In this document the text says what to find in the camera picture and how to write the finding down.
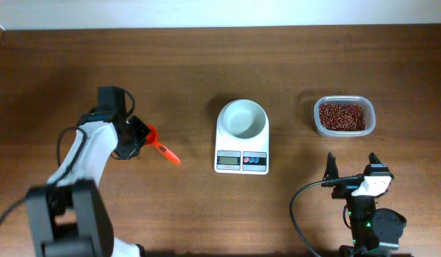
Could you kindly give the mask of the orange plastic measuring scoop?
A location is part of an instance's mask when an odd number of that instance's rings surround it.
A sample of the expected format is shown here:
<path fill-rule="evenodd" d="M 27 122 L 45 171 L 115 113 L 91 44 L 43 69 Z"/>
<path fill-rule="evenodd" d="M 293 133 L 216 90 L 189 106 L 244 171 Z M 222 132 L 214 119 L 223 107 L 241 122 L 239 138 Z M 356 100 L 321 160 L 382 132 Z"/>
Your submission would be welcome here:
<path fill-rule="evenodd" d="M 147 125 L 147 127 L 149 128 L 150 133 L 146 136 L 146 145 L 155 147 L 168 161 L 179 166 L 181 160 L 158 140 L 158 132 L 156 128 L 152 125 Z"/>

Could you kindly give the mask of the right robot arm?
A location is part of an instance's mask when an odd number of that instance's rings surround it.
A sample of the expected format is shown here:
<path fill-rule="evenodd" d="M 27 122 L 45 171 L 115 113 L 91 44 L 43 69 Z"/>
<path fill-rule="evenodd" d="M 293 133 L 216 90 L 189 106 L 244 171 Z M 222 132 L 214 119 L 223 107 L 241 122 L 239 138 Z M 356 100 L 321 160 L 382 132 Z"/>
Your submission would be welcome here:
<path fill-rule="evenodd" d="M 370 153 L 362 173 L 340 177 L 335 157 L 328 154 L 323 186 L 331 187 L 333 199 L 344 199 L 343 220 L 350 227 L 353 244 L 342 245 L 338 256 L 390 256 L 399 248 L 407 219 L 388 208 L 377 208 L 377 198 L 387 193 L 394 179 L 390 169 Z"/>

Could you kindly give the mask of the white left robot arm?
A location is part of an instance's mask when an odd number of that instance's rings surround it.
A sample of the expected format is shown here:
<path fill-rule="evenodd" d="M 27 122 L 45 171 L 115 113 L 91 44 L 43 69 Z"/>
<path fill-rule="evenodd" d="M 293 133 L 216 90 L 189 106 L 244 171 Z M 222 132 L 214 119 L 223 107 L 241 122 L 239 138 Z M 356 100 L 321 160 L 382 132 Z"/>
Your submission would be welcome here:
<path fill-rule="evenodd" d="M 127 108 L 132 95 L 117 86 L 98 89 L 98 103 L 77 121 L 76 138 L 46 185 L 25 196 L 37 256 L 144 256 L 140 244 L 116 238 L 98 185 L 113 153 L 138 155 L 149 129 Z"/>

